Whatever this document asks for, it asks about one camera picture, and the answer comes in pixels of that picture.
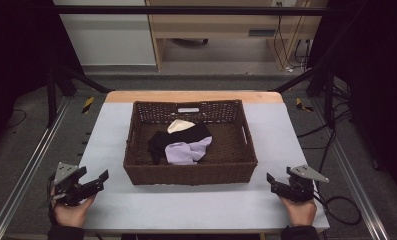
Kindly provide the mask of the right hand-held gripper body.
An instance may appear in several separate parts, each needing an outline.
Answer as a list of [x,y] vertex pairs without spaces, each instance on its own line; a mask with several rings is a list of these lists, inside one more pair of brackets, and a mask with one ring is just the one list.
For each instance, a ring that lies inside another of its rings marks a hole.
[[306,202],[311,200],[314,194],[315,182],[330,182],[327,177],[308,165],[287,167],[286,173],[290,175],[290,190],[286,198],[294,202]]

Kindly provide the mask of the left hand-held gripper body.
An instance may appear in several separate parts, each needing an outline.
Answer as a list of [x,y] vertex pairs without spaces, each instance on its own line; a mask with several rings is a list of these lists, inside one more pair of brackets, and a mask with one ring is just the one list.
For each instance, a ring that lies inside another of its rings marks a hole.
[[60,162],[51,178],[54,193],[50,195],[50,203],[61,203],[68,206],[77,206],[85,199],[83,192],[85,185],[79,179],[87,173],[85,167]]

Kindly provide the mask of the brown woven basket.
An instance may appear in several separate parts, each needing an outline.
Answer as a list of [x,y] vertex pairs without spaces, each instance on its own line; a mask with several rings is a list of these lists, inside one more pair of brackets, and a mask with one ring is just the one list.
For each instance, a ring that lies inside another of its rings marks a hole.
[[[176,119],[204,124],[213,142],[195,166],[152,159],[149,141]],[[247,183],[258,164],[240,100],[133,103],[123,167],[134,185]]]

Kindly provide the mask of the lavender sock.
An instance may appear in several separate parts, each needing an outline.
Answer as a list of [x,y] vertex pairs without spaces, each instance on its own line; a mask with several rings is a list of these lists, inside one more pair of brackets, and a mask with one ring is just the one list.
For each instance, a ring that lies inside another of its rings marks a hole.
[[196,165],[207,152],[213,138],[205,137],[197,142],[176,142],[165,147],[166,159],[171,165]]

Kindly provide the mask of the black sock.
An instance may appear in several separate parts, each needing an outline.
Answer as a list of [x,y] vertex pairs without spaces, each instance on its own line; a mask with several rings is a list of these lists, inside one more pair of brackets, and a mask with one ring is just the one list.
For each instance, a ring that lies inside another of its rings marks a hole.
[[197,142],[211,135],[204,123],[197,123],[193,127],[169,134],[167,131],[157,131],[148,141],[148,151],[154,165],[159,165],[165,158],[165,147],[176,142]]

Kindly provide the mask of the cream sock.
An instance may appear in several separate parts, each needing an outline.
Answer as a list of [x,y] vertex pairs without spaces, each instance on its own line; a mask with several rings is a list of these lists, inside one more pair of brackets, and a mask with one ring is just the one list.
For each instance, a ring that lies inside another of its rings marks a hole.
[[186,129],[189,129],[194,126],[193,122],[181,120],[181,119],[176,119],[174,120],[167,128],[167,132],[169,134],[178,132],[178,131],[183,131]]

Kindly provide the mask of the person's right hand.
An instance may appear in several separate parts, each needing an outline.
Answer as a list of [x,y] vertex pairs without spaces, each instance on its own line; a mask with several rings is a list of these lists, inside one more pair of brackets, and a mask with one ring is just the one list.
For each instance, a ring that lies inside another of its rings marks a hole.
[[317,212],[317,206],[313,200],[294,202],[280,197],[280,201],[288,213],[290,225],[292,227],[313,225]]

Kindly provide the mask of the yellow black tape marker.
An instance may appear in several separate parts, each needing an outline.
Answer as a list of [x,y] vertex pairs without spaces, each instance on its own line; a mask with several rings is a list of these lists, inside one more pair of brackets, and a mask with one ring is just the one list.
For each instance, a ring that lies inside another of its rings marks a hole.
[[300,98],[296,98],[296,108],[306,112],[314,112],[312,107],[304,106]]
[[87,98],[87,100],[85,101],[84,107],[82,109],[82,112],[81,112],[82,114],[86,114],[89,112],[89,109],[90,109],[93,101],[94,101],[94,97]]

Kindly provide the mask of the black metal stand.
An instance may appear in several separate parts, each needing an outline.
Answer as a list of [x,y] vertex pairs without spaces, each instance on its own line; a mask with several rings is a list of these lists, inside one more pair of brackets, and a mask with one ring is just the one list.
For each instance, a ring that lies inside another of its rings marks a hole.
[[59,88],[64,96],[74,96],[77,92],[73,80],[78,80],[100,93],[109,93],[111,89],[89,79],[85,74],[70,69],[64,65],[56,65],[50,68],[46,77],[48,99],[48,127],[51,127],[57,118],[56,88]]
[[334,128],[335,120],[332,106],[334,75],[327,67],[314,67],[286,82],[285,84],[274,88],[273,92],[283,93],[293,86],[308,79],[310,79],[310,84],[306,89],[306,93],[309,97],[317,96],[322,92],[322,90],[325,90],[323,118],[330,128]]

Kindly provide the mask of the wooden table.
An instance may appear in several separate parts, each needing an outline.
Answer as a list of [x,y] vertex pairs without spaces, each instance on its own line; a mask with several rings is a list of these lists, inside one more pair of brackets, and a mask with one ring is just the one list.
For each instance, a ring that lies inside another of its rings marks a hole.
[[245,103],[283,103],[279,93],[267,91],[112,91],[107,94],[105,102],[197,102],[234,99]]

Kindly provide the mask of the black curtain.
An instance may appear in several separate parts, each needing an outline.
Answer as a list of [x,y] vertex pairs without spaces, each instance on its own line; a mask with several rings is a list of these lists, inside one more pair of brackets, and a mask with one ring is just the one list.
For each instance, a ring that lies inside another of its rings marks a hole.
[[357,10],[331,72],[351,89],[351,107],[376,157],[397,185],[397,0],[327,0]]
[[53,0],[0,0],[0,135],[22,95],[46,85],[50,56],[70,69],[83,71],[60,15],[48,8]]

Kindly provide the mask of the white cabinet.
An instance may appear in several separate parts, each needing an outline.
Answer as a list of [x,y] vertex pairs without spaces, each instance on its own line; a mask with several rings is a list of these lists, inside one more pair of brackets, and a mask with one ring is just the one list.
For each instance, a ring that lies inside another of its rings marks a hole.
[[82,65],[156,65],[147,15],[60,17]]

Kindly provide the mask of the light wooden desk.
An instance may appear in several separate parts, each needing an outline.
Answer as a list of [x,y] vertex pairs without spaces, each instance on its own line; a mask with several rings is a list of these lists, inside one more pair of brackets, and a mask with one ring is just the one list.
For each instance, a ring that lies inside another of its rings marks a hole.
[[[328,0],[144,0],[146,6],[325,7]],[[293,67],[298,42],[312,40],[319,16],[150,15],[156,66],[168,39],[264,39],[280,70]]]

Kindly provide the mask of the aluminium floor rail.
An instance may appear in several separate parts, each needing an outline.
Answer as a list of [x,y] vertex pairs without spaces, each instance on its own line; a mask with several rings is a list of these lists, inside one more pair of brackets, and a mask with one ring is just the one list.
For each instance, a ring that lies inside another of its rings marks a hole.
[[335,225],[348,232],[365,228],[368,240],[390,240],[369,196],[369,187],[377,186],[370,177],[376,173],[371,154],[359,135],[352,114],[345,102],[334,104],[334,129],[324,127],[320,136],[326,146],[319,160],[314,160],[317,170],[325,173],[330,183],[321,187],[323,196],[338,197],[330,207],[336,217],[328,216]]
[[34,175],[36,174],[48,148],[61,125],[61,122],[67,112],[67,108],[72,101],[71,97],[63,97],[57,109],[57,115],[53,123],[46,128],[33,154],[23,169],[16,185],[7,198],[4,206],[0,211],[0,240],[4,236],[15,212],[17,211]]

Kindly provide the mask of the black horizontal frame bar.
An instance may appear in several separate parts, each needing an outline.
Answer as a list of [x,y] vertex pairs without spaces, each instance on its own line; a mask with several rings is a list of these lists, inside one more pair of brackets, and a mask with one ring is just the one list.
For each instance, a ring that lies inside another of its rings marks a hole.
[[56,5],[60,14],[158,14],[158,15],[286,15],[323,16],[329,8],[221,7],[221,6],[91,6]]

